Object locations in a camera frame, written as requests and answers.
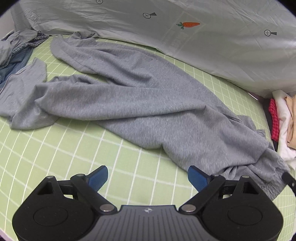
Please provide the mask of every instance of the gray sweatpants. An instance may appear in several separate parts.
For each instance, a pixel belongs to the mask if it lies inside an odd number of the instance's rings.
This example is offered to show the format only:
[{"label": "gray sweatpants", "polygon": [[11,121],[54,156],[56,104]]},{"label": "gray sweatpants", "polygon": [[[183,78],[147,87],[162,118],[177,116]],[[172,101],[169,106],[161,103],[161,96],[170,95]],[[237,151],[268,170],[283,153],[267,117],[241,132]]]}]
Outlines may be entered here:
[{"label": "gray sweatpants", "polygon": [[[289,168],[249,117],[235,115],[204,85],[163,58],[90,36],[58,36],[51,51],[80,72],[105,76],[108,83],[83,75],[40,83],[43,67],[29,68],[35,71],[29,77],[25,71],[11,76],[0,94],[0,115],[11,120],[11,128],[40,128],[60,116],[95,121],[143,148],[163,147],[184,170],[195,165],[230,180],[248,175],[271,199],[283,190],[281,175]],[[34,64],[42,65],[39,60]],[[15,91],[19,82],[27,81],[36,84],[29,95]],[[24,102],[16,104],[21,95]]]}]

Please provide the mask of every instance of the screw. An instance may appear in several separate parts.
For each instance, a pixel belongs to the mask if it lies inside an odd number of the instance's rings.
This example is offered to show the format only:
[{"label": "screw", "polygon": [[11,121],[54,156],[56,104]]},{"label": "screw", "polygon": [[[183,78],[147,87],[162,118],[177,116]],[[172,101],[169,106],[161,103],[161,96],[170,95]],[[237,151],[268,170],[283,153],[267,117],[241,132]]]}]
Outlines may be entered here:
[{"label": "screw", "polygon": [[196,210],[196,207],[192,204],[185,204],[181,207],[184,212],[191,213]]},{"label": "screw", "polygon": [[114,205],[112,204],[103,204],[100,206],[100,209],[103,211],[103,212],[111,212],[114,210]]}]

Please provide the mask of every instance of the beige cloth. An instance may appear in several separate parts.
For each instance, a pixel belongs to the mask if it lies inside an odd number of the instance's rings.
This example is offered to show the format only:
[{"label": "beige cloth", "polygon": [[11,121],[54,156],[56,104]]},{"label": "beige cloth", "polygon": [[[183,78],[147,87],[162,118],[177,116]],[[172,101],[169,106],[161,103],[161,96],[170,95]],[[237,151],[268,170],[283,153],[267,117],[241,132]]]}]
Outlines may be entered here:
[{"label": "beige cloth", "polygon": [[285,97],[285,101],[291,113],[291,119],[287,130],[287,146],[296,149],[296,95]]}]

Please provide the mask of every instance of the plaid shirt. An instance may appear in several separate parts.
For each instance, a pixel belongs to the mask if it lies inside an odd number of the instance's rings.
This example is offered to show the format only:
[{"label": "plaid shirt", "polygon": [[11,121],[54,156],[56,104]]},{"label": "plaid shirt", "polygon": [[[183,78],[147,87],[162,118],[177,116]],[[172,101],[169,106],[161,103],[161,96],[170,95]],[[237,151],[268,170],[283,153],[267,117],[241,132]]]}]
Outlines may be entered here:
[{"label": "plaid shirt", "polygon": [[17,53],[18,51],[20,51],[21,49],[23,49],[23,48],[25,48],[27,46],[37,47],[38,45],[43,43],[46,39],[48,39],[48,35],[42,33],[41,31],[37,31],[37,37],[36,38],[31,40],[30,42],[26,42],[26,43],[22,43],[22,44],[18,45],[17,47],[15,47],[12,50],[12,54]]},{"label": "plaid shirt", "polygon": [[272,118],[271,139],[279,142],[279,119],[277,117],[276,103],[274,99],[270,99],[268,110]]}]

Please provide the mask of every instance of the bed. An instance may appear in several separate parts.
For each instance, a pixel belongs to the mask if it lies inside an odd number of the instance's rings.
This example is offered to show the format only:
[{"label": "bed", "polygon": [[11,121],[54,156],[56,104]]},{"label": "bed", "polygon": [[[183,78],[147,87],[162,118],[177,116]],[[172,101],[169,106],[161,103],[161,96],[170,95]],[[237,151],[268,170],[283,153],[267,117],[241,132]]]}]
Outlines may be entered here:
[{"label": "bed", "polygon": [[11,11],[16,30],[88,29],[153,46],[264,97],[296,91],[296,18],[277,0],[21,0]]},{"label": "bed", "polygon": [[[47,81],[57,75],[81,74],[51,54],[52,38],[34,49],[28,64],[35,57],[44,61]],[[239,87],[151,47],[110,39],[98,41],[136,46],[167,59],[209,88],[234,113],[250,116],[258,129],[266,131],[270,140],[262,106]],[[104,81],[98,75],[90,76]],[[122,204],[175,204],[179,207],[196,194],[187,173],[163,150],[144,150],[91,122],[60,118],[50,127],[16,131],[1,118],[0,235],[7,240],[17,240],[11,224],[13,214],[45,176],[54,175],[58,180],[64,180],[77,173],[88,174],[100,165],[108,167],[109,177],[99,193],[118,208]],[[295,201],[289,187],[274,200],[284,217],[279,241],[288,241],[292,236]]]}]

